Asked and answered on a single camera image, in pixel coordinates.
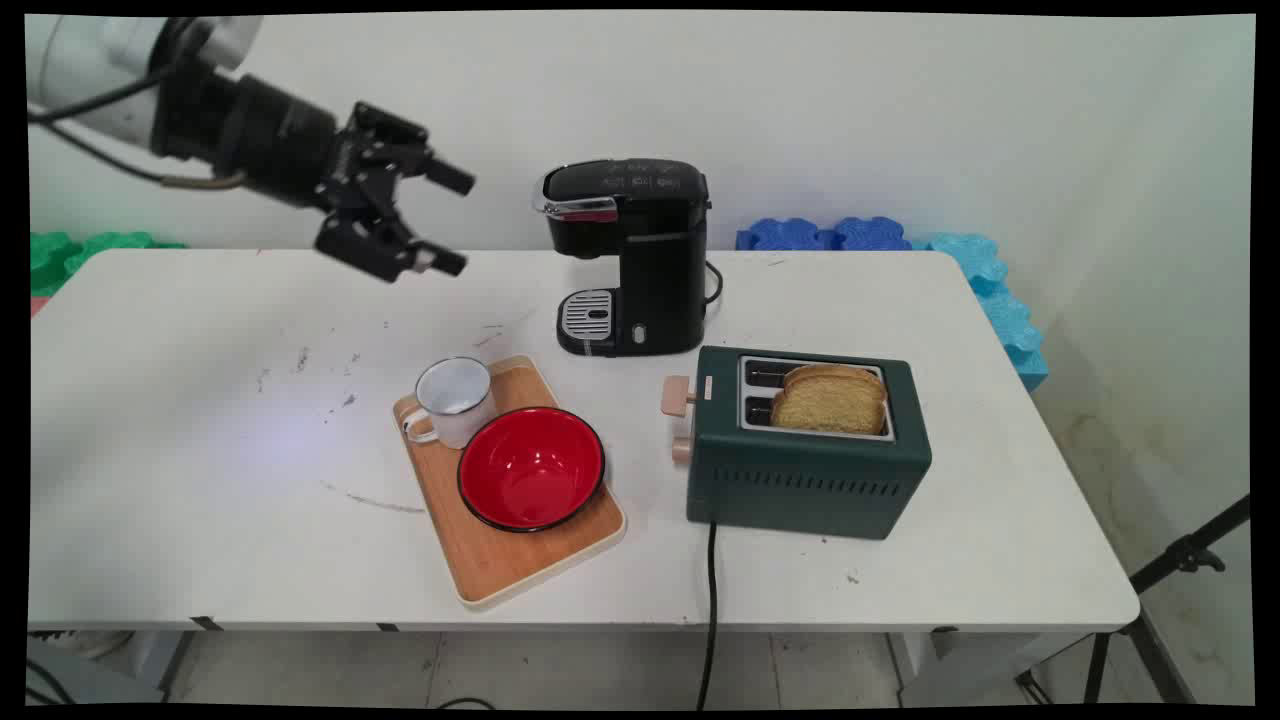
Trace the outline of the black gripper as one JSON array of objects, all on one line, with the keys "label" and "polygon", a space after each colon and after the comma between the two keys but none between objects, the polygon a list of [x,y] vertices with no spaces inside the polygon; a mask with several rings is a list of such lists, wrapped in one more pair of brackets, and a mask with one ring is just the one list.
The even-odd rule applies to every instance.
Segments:
[{"label": "black gripper", "polygon": [[[425,127],[370,102],[356,102],[343,138],[351,169],[422,177],[458,196],[476,178],[429,143]],[[333,179],[342,146],[335,117],[255,76],[230,78],[191,60],[157,85],[154,152],[200,160],[204,177],[163,177],[175,190],[244,187],[292,208],[324,211],[314,249],[387,283],[404,272],[460,275],[468,259],[416,234],[394,192],[340,192]]]}]

